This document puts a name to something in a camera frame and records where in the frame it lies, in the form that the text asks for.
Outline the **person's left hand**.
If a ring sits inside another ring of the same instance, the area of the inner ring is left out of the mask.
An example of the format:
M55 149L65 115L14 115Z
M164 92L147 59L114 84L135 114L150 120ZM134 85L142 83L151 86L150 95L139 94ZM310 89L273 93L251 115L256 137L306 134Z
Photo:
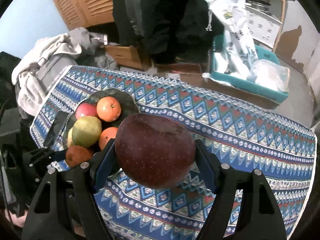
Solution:
M23 228L25 225L25 220L28 214L28 211L24 211L24 215L18 217L16 214L11 213L9 210L5 209L4 211L6 219L13 225Z

